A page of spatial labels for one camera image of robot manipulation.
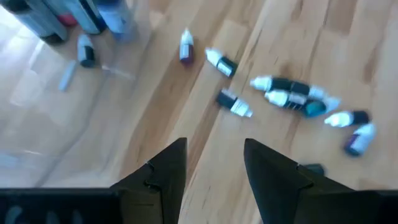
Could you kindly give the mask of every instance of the purple bottle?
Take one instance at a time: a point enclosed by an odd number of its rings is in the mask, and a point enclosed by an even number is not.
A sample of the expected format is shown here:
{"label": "purple bottle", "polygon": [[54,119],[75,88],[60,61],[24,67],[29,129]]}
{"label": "purple bottle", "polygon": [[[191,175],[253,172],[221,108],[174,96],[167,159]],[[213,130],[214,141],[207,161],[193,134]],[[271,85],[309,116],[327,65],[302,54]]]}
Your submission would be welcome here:
{"label": "purple bottle", "polygon": [[95,4],[115,39],[127,41],[135,38],[136,23],[125,0],[96,0]]}

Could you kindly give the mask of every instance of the wooden floor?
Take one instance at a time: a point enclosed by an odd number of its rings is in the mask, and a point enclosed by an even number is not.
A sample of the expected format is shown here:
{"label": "wooden floor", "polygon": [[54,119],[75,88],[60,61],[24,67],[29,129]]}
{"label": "wooden floor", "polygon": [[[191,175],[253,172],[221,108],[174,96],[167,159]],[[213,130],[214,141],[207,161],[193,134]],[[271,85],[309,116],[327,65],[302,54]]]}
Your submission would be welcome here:
{"label": "wooden floor", "polygon": [[[92,176],[106,174],[109,179],[83,175],[75,185],[107,185],[178,137],[187,137],[188,176],[180,223],[260,222],[244,167],[245,138],[257,139],[300,163],[322,163],[329,178],[354,189],[398,188],[398,1],[152,0],[150,8],[157,25],[134,84],[107,80],[112,94],[103,97],[117,101],[117,106],[97,107],[98,115],[90,120],[80,147],[74,146],[50,173],[26,175],[33,185],[73,185],[63,180],[79,176],[81,170],[95,170]],[[178,61],[179,38],[186,27],[195,36],[196,60],[190,68]],[[31,54],[37,43],[17,50],[18,59],[6,58],[11,47],[4,36],[0,44],[1,66],[8,66],[2,72],[9,72],[2,80],[15,86],[20,78],[11,75],[22,70],[12,60],[28,63],[30,57],[24,55]],[[232,80],[205,60],[205,47],[216,47],[239,62]],[[120,60],[128,62],[129,57]],[[74,95],[75,101],[85,89],[95,94],[98,87],[93,86],[100,81],[92,76],[99,72],[79,76],[85,80],[76,87],[82,91]],[[323,124],[327,115],[305,119],[270,105],[263,93],[249,86],[248,80],[261,74],[323,86],[342,98],[339,110],[371,111],[377,136],[368,151],[356,159],[342,151],[355,127],[331,128]],[[0,85],[9,94],[3,81]],[[219,108],[214,99],[223,87],[249,103],[252,118]],[[85,103],[80,100],[73,106]],[[80,114],[78,109],[70,112]],[[52,121],[65,123],[66,117]]]}

